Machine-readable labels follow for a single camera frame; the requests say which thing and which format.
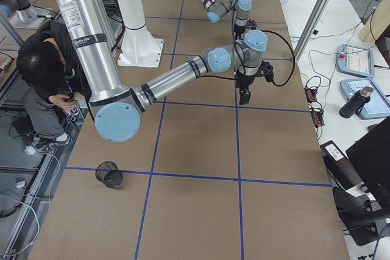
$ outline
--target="person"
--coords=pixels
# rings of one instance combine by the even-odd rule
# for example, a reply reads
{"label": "person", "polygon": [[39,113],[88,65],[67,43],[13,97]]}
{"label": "person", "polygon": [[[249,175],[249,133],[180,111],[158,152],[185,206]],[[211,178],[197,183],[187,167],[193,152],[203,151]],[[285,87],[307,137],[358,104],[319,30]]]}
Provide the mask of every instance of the person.
{"label": "person", "polygon": [[70,114],[91,91],[65,24],[53,20],[43,24],[21,46],[16,67],[31,85],[23,105],[37,133],[32,146],[48,151],[69,144],[72,139],[61,112]]}

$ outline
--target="black bottle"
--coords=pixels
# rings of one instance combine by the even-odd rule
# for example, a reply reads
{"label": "black bottle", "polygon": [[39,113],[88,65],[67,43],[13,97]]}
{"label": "black bottle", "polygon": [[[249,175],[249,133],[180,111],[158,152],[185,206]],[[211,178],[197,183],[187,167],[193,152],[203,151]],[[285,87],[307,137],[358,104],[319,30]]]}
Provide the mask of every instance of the black bottle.
{"label": "black bottle", "polygon": [[365,86],[357,91],[348,102],[339,110],[339,114],[344,118],[351,118],[353,114],[359,114],[365,103],[370,101],[373,88]]}

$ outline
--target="gray pants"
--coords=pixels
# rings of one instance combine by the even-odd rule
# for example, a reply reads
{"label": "gray pants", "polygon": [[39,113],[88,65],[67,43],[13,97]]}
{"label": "gray pants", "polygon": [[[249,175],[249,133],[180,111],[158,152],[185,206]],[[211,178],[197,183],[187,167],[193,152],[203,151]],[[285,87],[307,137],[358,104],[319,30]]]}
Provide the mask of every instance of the gray pants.
{"label": "gray pants", "polygon": [[64,134],[64,128],[55,112],[55,108],[59,107],[44,101],[36,94],[33,86],[23,96],[23,104],[39,137],[55,140]]}

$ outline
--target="table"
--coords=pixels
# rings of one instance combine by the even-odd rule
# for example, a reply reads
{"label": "table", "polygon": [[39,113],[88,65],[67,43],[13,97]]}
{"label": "table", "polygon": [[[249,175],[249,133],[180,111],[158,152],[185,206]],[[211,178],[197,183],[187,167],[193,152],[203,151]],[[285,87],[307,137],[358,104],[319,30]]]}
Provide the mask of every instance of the table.
{"label": "table", "polygon": [[[229,19],[210,24],[197,0],[143,6],[163,55],[158,69],[119,68],[126,85],[231,42]],[[251,18],[288,38],[279,0],[253,0]],[[269,40],[281,83],[289,50]],[[250,89],[238,106],[233,82],[199,79],[147,109],[120,144],[87,119],[29,259],[348,259],[299,71],[284,88]],[[124,171],[119,189],[94,178],[106,160]]]}
{"label": "table", "polygon": [[[293,44],[296,45],[300,34],[310,16],[311,10],[314,7],[316,0],[280,0],[283,12],[285,14],[286,23],[289,27],[289,34]],[[309,60],[309,51],[318,50],[325,53],[335,53],[340,44],[348,42],[350,45],[359,47],[372,47],[373,43],[362,43],[358,37],[359,31],[362,29],[363,24],[359,24],[360,19],[355,13],[349,0],[330,0],[316,30],[319,33],[312,38],[318,36],[336,35],[327,38],[318,38],[317,40],[310,40],[305,52],[302,54],[299,60],[299,69],[302,73],[308,77],[317,75],[313,72]],[[350,30],[343,33],[356,25],[356,31]],[[381,56],[379,50],[373,47],[374,51],[374,64],[387,67],[384,58]],[[335,68],[336,55],[324,55],[317,52],[311,53],[313,65],[317,72],[330,77]],[[320,89],[317,98],[320,103],[326,107],[322,135],[319,139],[319,143],[323,144],[329,140],[333,140],[336,145],[345,153],[355,141],[359,140],[363,135],[367,133],[367,126],[381,122],[383,119],[370,119],[364,120],[357,115],[352,116],[349,119],[344,119],[338,114],[338,110],[345,104],[346,98],[341,91],[339,82],[344,79],[352,79],[354,76],[339,72],[337,69],[331,79],[330,90],[326,95],[326,89]],[[306,83],[306,77],[302,76],[303,84]],[[385,94],[390,93],[390,70],[375,68],[375,83],[381,88]],[[314,80],[310,85],[317,85],[318,79]],[[352,188],[349,192],[353,195],[361,195],[358,192],[358,188]],[[370,243],[365,246],[357,246],[350,236],[346,236],[347,246],[349,248],[349,255],[351,259],[356,259],[360,256],[367,256],[372,254],[375,243]],[[390,239],[384,238],[380,242],[380,248],[378,249],[377,259],[390,259]]]}

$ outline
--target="black jacket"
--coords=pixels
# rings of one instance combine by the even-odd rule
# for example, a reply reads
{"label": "black jacket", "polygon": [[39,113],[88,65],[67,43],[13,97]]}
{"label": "black jacket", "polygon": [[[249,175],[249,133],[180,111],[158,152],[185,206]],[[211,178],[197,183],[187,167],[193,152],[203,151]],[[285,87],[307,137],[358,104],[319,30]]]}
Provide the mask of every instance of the black jacket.
{"label": "black jacket", "polygon": [[[65,74],[67,76],[72,76],[72,73],[75,73],[75,76],[69,79],[69,85],[71,86],[74,92],[79,91],[86,98],[91,96],[91,90],[88,85],[85,74],[82,70],[79,58],[76,54],[76,50],[73,48],[72,39],[69,36],[68,30],[66,29],[65,24],[58,23],[55,21],[48,21],[44,23],[33,35],[31,35],[21,46],[18,53],[20,55],[27,55],[29,53],[30,47],[36,42],[42,42],[47,38],[53,38],[58,44],[63,58],[66,61]],[[59,85],[57,90],[48,91],[43,90],[38,87],[34,87],[35,92],[45,101],[48,101],[49,96],[55,96],[60,93],[60,89],[67,90],[67,87]]]}

